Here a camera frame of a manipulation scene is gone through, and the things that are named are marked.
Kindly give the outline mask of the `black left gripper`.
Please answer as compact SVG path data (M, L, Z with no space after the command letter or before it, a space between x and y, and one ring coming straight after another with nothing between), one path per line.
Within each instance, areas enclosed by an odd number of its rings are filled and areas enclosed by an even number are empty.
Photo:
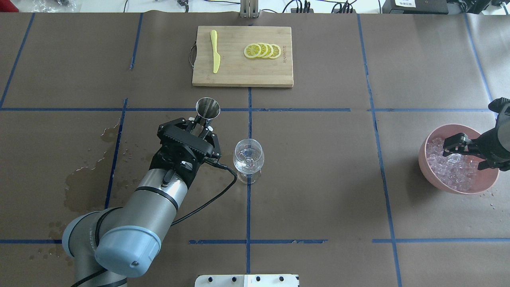
M196 127L195 118L177 118L169 122L164 122L158 127L158 136L171 130L181 130L186 133L192 133ZM212 127L204 127L199 134L199 138L207 144L206 157L219 160L222 157L222 151L219 145L218 136L213 132ZM149 169L173 170L175 174L186 184L193 183L199 167L204 163L205 155L194 151L190 147L181 145L163 145L153 155Z

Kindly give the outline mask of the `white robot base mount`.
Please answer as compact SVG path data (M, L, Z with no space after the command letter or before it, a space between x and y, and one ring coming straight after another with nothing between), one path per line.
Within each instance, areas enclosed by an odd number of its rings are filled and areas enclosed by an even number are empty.
M195 287L299 287L295 274L200 275Z

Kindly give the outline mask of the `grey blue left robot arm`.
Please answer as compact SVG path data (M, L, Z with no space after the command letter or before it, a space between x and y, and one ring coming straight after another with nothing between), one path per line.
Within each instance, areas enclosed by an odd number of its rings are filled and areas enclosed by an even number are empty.
M159 125L161 148L128 202L67 225L62 246L75 260L75 287L126 286L147 272L199 167L221 156L211 121L196 116Z

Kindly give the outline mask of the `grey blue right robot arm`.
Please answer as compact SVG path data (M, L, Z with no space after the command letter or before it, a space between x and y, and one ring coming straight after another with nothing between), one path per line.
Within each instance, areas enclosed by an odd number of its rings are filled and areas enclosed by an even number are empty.
M510 168L510 100L498 98L488 104L490 111L497 113L494 128L484 132L475 139L465 133L457 133L444 140L443 156L451 154L471 155L483 159L477 169L498 169L508 171Z

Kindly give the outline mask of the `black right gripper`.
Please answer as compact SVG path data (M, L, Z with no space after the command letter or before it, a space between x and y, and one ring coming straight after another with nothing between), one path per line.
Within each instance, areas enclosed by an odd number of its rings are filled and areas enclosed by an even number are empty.
M457 133L444 139L442 156L452 154L477 155L485 160L478 163L477 169L498 169L499 171L510 170L510 160L502 161L500 156L501 146L494 133L483 133L476 139L470 140L465 133Z

